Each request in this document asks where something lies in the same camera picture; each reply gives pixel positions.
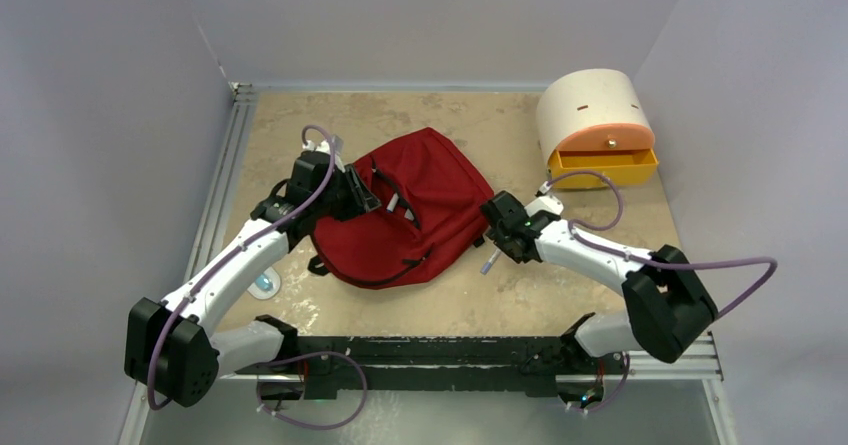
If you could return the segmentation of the white blue marker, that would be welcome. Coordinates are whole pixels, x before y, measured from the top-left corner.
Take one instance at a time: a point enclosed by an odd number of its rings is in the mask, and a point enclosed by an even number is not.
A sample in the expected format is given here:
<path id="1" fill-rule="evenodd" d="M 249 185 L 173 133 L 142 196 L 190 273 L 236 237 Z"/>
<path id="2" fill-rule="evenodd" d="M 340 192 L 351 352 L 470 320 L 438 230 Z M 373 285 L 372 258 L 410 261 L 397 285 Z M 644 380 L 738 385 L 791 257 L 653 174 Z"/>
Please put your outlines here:
<path id="1" fill-rule="evenodd" d="M 400 197 L 399 197 L 397 194 L 394 194 L 394 195 L 391 197 L 391 199 L 389 200 L 388 204 L 386 205 L 386 210 L 387 210 L 389 213 L 392 213 L 392 212 L 395 210 L 395 208 L 396 208 L 396 206 L 397 206 L 397 203 L 398 203 L 399 199 L 400 199 Z"/>
<path id="2" fill-rule="evenodd" d="M 480 273 L 482 275 L 487 275 L 501 255 L 502 252 L 499 249 L 495 249 L 494 252 L 490 255 L 490 257 L 484 262 L 483 266 L 481 267 Z"/>

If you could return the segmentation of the red student backpack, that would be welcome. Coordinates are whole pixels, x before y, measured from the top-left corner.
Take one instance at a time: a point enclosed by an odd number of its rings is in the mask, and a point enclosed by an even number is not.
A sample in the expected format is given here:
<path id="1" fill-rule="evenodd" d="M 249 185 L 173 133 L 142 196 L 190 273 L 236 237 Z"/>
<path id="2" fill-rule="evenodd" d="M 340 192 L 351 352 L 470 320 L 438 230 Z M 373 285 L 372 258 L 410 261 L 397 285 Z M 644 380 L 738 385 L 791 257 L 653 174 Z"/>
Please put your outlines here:
<path id="1" fill-rule="evenodd" d="M 422 284 L 483 244 L 488 223 L 480 206 L 493 189 L 437 130 L 395 138 L 354 167 L 382 205 L 348 221 L 319 220 L 311 236 L 311 273 L 371 290 Z M 394 194 L 400 199 L 389 213 Z"/>

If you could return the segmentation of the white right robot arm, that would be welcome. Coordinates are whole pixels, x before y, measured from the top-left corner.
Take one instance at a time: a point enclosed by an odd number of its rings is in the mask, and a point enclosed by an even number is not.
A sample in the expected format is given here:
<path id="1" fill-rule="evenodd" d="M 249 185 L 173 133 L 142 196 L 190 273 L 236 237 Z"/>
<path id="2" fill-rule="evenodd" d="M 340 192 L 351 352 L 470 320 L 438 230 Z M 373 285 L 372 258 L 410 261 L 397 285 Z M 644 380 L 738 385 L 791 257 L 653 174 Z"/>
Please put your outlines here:
<path id="1" fill-rule="evenodd" d="M 685 254 L 665 245 L 634 248 L 570 228 L 561 201 L 540 195 L 523 205 L 506 191 L 484 202 L 487 237 L 516 263 L 564 267 L 620 295 L 624 310 L 589 313 L 561 337 L 564 364 L 584 372 L 613 352 L 645 351 L 664 363 L 683 352 L 719 317 Z"/>

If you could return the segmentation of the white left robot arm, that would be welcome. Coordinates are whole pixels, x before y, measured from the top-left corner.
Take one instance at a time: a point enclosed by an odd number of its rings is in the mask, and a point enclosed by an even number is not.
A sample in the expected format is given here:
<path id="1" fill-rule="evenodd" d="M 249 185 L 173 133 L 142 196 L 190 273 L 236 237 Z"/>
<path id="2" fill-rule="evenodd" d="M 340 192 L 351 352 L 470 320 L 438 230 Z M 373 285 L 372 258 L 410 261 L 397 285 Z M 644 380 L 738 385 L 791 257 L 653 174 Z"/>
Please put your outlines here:
<path id="1" fill-rule="evenodd" d="M 289 178 L 261 200 L 241 230 L 196 276 L 163 299 L 140 299 L 128 317 L 126 374 L 145 384 L 151 409 L 195 405 L 227 374 L 263 364 L 272 373 L 298 360 L 296 329 L 269 315 L 230 332 L 218 326 L 273 264 L 316 223 L 346 221 L 380 207 L 355 167 L 323 151 L 305 151 Z"/>

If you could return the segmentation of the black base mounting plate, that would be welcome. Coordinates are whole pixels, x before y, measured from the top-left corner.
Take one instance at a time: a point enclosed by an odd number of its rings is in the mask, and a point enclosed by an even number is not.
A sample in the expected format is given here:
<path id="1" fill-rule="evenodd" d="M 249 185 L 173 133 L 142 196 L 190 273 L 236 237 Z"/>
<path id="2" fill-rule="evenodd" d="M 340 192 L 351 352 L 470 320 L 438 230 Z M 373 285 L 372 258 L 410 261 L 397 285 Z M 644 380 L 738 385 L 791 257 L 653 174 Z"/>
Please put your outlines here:
<path id="1" fill-rule="evenodd" d="M 300 363 L 260 363 L 242 375 L 289 376 L 309 400 L 340 391 L 522 392 L 596 398 L 625 368 L 619 354 L 591 358 L 559 336 L 303 336 L 287 347 Z"/>

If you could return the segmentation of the white blue oval case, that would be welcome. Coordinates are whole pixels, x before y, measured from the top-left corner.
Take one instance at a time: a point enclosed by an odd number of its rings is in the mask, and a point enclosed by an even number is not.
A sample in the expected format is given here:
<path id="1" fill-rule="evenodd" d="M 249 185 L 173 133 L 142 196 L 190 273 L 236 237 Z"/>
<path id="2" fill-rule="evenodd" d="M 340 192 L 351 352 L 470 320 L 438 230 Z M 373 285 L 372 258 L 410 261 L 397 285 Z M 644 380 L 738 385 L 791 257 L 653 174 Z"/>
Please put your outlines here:
<path id="1" fill-rule="evenodd" d="M 270 300 L 281 289 L 281 278 L 273 269 L 266 269 L 247 289 L 248 293 L 257 300 Z"/>

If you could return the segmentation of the orange upper drawer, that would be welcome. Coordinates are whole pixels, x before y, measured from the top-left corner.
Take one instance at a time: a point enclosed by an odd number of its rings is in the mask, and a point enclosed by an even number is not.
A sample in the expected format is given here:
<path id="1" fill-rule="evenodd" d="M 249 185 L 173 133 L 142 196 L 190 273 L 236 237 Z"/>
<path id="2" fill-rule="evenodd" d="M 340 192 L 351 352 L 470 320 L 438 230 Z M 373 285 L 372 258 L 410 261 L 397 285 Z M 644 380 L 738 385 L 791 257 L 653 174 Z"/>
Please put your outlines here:
<path id="1" fill-rule="evenodd" d="M 554 140 L 554 147 L 545 157 L 549 161 L 560 152 L 605 154 L 651 149 L 655 134 L 649 126 L 634 123 L 593 125 L 565 134 Z"/>

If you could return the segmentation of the cream rounded drawer cabinet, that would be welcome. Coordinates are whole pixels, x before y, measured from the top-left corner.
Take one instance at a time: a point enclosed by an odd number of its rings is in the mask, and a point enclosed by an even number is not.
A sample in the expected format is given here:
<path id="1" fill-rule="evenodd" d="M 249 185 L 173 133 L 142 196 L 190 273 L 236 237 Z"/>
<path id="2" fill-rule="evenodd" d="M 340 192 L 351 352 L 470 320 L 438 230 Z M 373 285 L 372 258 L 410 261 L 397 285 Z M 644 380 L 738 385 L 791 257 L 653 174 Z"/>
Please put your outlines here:
<path id="1" fill-rule="evenodd" d="M 557 79 L 536 105 L 535 124 L 542 159 L 554 147 L 555 139 L 581 128 L 608 123 L 634 123 L 651 128 L 628 75 L 594 68 Z"/>

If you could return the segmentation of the aluminium frame rails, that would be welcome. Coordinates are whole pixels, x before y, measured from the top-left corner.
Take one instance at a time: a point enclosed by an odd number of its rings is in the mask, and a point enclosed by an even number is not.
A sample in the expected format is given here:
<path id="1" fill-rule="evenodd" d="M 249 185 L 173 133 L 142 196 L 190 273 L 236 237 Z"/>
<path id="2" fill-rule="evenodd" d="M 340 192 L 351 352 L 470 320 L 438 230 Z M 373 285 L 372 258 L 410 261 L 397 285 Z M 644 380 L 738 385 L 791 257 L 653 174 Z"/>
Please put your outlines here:
<path id="1" fill-rule="evenodd" d="M 507 86 L 295 90 L 242 85 L 219 116 L 223 135 L 203 172 L 205 205 L 194 227 L 189 271 L 200 269 L 244 220 L 248 207 L 283 176 L 287 146 L 318 124 L 341 135 L 357 157 L 393 137 L 430 126 L 452 139 L 496 187 L 528 196 L 542 181 L 535 135 L 541 89 Z M 518 335 L 562 331 L 587 311 L 622 302 L 600 285 L 547 265 L 500 262 L 479 273 L 488 250 L 469 253 L 429 286 L 366 292 L 310 277 L 310 245 L 277 265 L 283 290 L 261 301 L 239 299 L 224 319 L 233 329 L 261 313 L 312 333 Z M 311 432 L 255 412 L 253 378 L 228 378 L 196 407 L 148 409 L 134 393 L 124 444 L 191 443 L 459 443 L 459 444 L 732 444 L 732 414 L 712 337 L 675 365 L 644 353 L 614 402 L 597 414 L 569 411 L 555 399 L 519 393 L 400 392 L 370 394 L 362 415 L 330 432 Z"/>

